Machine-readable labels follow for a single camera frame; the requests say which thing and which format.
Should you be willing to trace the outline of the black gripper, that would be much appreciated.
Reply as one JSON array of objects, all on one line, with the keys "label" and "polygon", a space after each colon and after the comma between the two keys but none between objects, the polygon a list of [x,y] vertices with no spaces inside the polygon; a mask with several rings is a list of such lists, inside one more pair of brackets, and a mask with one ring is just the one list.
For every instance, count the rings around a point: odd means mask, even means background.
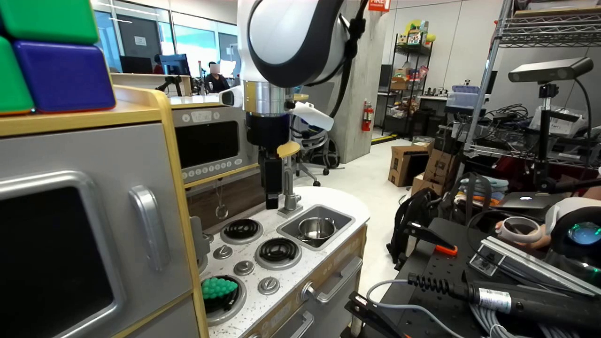
[{"label": "black gripper", "polygon": [[276,208],[281,193],[281,157],[277,146],[289,140],[289,116],[247,114],[246,138],[257,146],[264,206]]}]

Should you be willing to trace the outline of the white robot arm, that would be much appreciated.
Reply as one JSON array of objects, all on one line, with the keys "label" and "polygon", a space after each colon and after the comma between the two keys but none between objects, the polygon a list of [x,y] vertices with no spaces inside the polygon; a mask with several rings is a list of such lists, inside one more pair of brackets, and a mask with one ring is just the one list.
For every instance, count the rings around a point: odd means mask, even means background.
[{"label": "white robot arm", "polygon": [[330,110],[330,116],[336,116],[366,28],[366,3],[368,0],[238,0],[236,3],[246,136],[257,146],[268,210],[292,212],[298,204],[291,176],[285,172],[285,157],[277,153],[281,144],[291,142],[289,91],[339,75],[338,97]]}]

